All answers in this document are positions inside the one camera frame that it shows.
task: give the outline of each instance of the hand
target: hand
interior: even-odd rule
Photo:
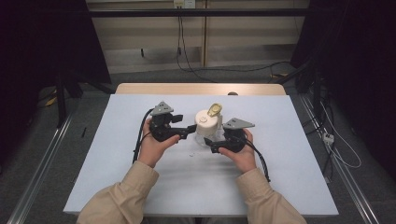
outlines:
[[[244,129],[244,132],[247,135],[247,140],[253,143],[253,135],[251,132],[248,131],[248,129]],[[248,145],[245,145],[244,148],[237,153],[234,153],[225,147],[220,147],[219,153],[230,158],[243,174],[257,168],[256,160],[254,159],[254,150]]]
[[[140,148],[138,161],[145,163],[147,166],[154,168],[165,150],[180,139],[180,135],[172,136],[163,142],[157,141],[149,131],[149,123],[151,119],[147,119],[143,126],[143,140]]]

